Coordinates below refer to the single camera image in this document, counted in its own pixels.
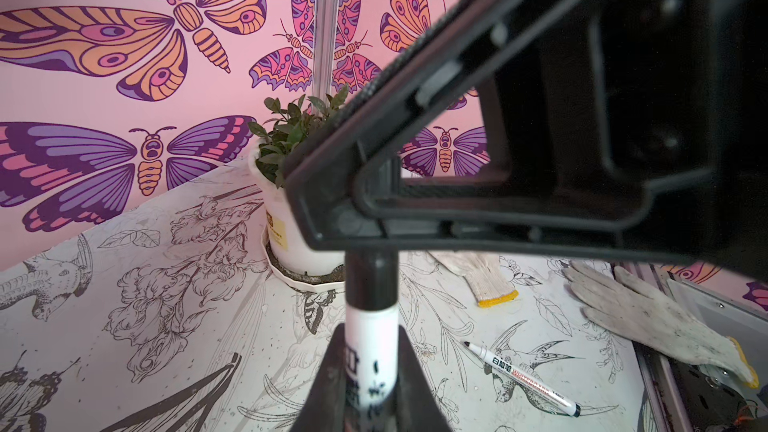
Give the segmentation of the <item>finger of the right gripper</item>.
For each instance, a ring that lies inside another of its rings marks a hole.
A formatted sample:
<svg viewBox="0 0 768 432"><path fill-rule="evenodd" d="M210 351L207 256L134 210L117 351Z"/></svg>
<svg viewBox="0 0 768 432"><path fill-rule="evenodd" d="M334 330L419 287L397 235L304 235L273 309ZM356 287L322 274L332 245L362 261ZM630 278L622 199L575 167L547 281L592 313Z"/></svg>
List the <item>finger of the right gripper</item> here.
<svg viewBox="0 0 768 432"><path fill-rule="evenodd" d="M767 260L767 0L460 0L294 159L318 250Z"/></svg>

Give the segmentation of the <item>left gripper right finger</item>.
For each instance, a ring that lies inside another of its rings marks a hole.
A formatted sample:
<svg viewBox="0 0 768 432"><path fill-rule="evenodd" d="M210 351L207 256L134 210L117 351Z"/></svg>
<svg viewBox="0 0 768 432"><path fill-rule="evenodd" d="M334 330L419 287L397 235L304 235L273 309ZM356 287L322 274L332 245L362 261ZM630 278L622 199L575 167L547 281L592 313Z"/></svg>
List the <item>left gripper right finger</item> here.
<svg viewBox="0 0 768 432"><path fill-rule="evenodd" d="M395 386L398 431L451 432L403 326L398 328L398 372Z"/></svg>

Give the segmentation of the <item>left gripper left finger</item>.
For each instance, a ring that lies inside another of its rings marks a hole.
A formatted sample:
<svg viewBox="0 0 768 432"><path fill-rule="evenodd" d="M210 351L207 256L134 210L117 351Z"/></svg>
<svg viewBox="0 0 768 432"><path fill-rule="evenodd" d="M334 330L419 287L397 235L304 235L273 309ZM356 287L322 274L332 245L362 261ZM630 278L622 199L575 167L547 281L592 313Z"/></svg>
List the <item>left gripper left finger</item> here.
<svg viewBox="0 0 768 432"><path fill-rule="evenodd" d="M345 324L330 339L316 377L291 432L341 432L344 430L346 370Z"/></svg>

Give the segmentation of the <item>white marker pen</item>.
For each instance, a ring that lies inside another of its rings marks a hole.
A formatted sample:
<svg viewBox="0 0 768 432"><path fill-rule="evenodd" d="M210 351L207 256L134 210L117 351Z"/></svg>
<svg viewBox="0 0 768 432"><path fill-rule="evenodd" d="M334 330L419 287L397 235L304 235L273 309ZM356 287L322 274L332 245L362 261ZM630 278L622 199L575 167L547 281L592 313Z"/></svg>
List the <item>white marker pen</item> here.
<svg viewBox="0 0 768 432"><path fill-rule="evenodd" d="M488 349L465 341L464 346L475 354L482 362L492 369L500 372L503 376L510 378L528 390L541 396L544 400L554 405L561 413L566 416L580 417L582 414L581 406L575 401L566 398L552 387L535 379L531 374L515 367L509 361L494 355Z"/></svg>
<svg viewBox="0 0 768 432"><path fill-rule="evenodd" d="M346 431L394 431L398 372L398 303L362 311L346 302Z"/></svg>

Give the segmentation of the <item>black pen cap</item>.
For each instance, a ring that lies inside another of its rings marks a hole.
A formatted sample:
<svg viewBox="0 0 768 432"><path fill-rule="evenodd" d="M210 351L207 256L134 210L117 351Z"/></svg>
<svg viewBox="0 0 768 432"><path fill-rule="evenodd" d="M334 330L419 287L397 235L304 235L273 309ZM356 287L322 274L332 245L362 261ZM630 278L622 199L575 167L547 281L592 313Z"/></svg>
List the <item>black pen cap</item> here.
<svg viewBox="0 0 768 432"><path fill-rule="evenodd" d="M381 311L398 303L399 253L395 249L354 249L345 252L345 295L348 305Z"/></svg>

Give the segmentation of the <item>white work glove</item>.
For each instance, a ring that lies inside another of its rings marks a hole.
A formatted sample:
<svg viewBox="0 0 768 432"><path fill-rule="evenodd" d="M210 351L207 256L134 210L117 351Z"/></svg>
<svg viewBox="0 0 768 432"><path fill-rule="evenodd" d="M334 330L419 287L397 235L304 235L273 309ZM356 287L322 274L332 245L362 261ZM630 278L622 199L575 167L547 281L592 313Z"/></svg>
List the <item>white work glove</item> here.
<svg viewBox="0 0 768 432"><path fill-rule="evenodd" d="M738 341L708 327L625 268L617 266L609 277L573 261L562 273L589 321L678 362L718 367L751 388L759 386Z"/></svg>
<svg viewBox="0 0 768 432"><path fill-rule="evenodd" d="M515 286L502 275L498 255L470 251L430 251L429 254L449 272L466 281L480 308L501 305L519 295Z"/></svg>

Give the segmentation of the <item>potted green plant white pot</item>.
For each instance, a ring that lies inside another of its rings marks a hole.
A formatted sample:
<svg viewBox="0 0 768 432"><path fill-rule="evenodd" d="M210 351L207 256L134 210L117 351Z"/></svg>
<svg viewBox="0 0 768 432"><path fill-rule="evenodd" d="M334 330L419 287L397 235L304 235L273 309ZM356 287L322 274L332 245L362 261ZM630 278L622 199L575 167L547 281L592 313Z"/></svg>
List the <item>potted green plant white pot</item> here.
<svg viewBox="0 0 768 432"><path fill-rule="evenodd" d="M257 139L249 152L248 167L263 192L263 247L277 277L300 292L320 293L344 285L344 254L316 250L306 241L302 223L308 213L298 202L302 182L292 161L322 126L335 118L348 94L344 86L324 98L302 95L281 103L268 97L264 104L270 118L248 123L248 130Z"/></svg>

